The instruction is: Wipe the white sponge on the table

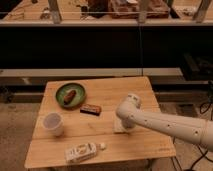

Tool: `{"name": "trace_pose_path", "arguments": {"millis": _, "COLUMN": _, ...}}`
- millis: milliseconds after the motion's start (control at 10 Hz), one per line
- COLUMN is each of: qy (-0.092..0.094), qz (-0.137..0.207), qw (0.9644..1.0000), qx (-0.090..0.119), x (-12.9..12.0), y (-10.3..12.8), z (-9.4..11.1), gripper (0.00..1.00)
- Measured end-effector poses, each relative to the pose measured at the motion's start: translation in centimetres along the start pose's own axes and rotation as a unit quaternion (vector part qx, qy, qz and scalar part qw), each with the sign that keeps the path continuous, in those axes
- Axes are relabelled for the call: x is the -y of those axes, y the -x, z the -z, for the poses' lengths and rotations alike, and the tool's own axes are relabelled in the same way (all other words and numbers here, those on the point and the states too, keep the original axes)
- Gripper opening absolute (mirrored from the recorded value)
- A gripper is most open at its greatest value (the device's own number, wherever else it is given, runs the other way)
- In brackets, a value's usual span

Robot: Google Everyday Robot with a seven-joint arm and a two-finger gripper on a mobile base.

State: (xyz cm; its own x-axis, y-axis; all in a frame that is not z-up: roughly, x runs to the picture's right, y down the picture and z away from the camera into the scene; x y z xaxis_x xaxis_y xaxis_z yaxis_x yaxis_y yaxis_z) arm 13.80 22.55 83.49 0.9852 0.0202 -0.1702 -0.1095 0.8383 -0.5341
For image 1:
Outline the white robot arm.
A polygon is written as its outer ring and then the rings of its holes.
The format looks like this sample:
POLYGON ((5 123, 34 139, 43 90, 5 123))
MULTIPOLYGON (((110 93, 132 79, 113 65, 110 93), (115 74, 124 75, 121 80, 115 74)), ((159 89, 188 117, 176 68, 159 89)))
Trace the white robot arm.
POLYGON ((128 94, 116 109, 124 128, 139 125, 213 152, 213 121, 140 109, 141 98, 128 94))

